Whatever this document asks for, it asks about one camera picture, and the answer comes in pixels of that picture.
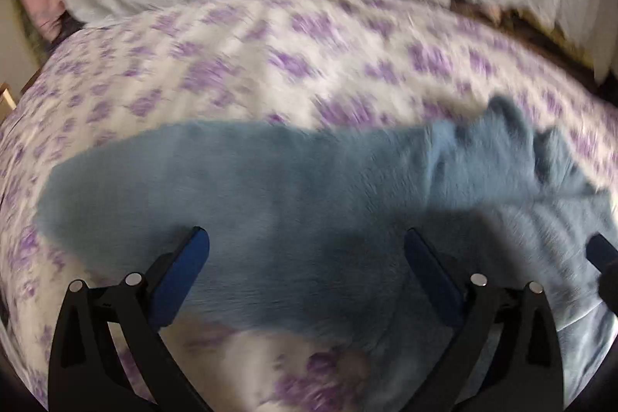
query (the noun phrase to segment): silver screw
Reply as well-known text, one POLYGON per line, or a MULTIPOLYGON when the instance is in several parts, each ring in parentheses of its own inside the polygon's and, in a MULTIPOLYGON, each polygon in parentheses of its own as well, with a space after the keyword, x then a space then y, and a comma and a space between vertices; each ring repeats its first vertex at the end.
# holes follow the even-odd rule
POLYGON ((528 285, 528 288, 532 290, 534 293, 543 293, 543 286, 536 281, 531 281, 528 285))
POLYGON ((129 287, 134 287, 135 285, 139 285, 141 281, 141 274, 138 272, 132 272, 130 275, 128 275, 125 279, 124 282, 129 285, 129 287))
POLYGON ((81 280, 74 280, 70 282, 69 284, 69 290, 74 293, 79 292, 82 287, 83 287, 83 281, 81 280))
POLYGON ((480 272, 475 272, 472 276, 470 276, 470 281, 478 287, 484 287, 487 285, 487 276, 481 274, 480 272))

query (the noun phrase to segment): white sheet with purple flowers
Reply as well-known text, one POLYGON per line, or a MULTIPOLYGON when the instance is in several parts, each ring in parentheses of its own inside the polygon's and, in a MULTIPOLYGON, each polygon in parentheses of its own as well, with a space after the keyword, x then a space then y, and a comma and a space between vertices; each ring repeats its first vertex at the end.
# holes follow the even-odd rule
MULTIPOLYGON (((32 225, 57 163, 191 118, 380 128, 472 117, 496 93, 512 96, 539 127, 557 123, 591 180, 618 193, 616 109, 515 42, 439 8, 410 0, 207 0, 79 31, 0 126, 0 287, 9 313, 0 340, 10 360, 46 404, 68 283, 110 282, 32 225)), ((293 334, 205 326, 189 314, 163 338, 215 410, 353 410, 368 373, 362 354, 293 334)), ((147 396, 118 344, 132 384, 147 396)), ((577 384, 567 399, 598 364, 570 378, 577 384)))

